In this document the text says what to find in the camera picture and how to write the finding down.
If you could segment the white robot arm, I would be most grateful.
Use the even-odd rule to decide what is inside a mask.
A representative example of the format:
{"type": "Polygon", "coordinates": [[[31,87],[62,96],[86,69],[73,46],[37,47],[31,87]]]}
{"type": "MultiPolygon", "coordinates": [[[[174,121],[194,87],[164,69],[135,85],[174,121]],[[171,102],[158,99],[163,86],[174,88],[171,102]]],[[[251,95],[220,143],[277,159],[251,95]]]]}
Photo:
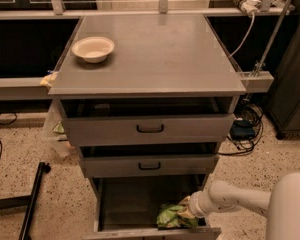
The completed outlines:
{"type": "Polygon", "coordinates": [[[243,207],[267,218],[265,240],[300,240],[300,172],[282,177],[271,192],[215,181],[207,190],[184,198],[178,212],[187,219],[243,207]]]}

